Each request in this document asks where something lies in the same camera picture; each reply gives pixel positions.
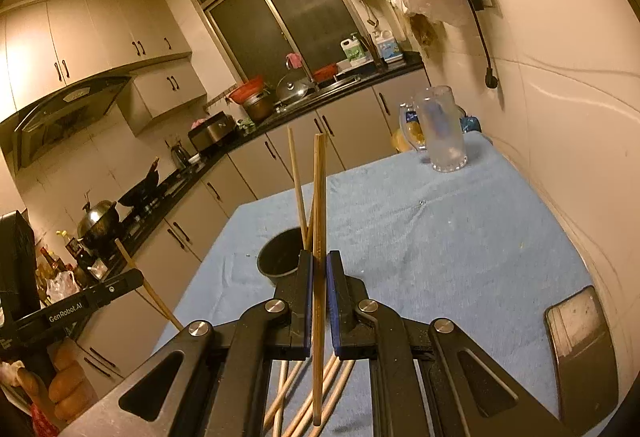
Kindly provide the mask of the person left hand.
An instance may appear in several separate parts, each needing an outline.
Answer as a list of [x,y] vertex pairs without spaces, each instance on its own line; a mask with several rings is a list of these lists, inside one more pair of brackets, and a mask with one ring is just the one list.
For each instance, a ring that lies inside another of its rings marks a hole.
[[64,339],[54,347],[53,365],[56,371],[50,386],[25,368],[17,371],[21,387],[32,403],[57,428],[64,428],[91,408],[98,396],[76,357],[79,347]]

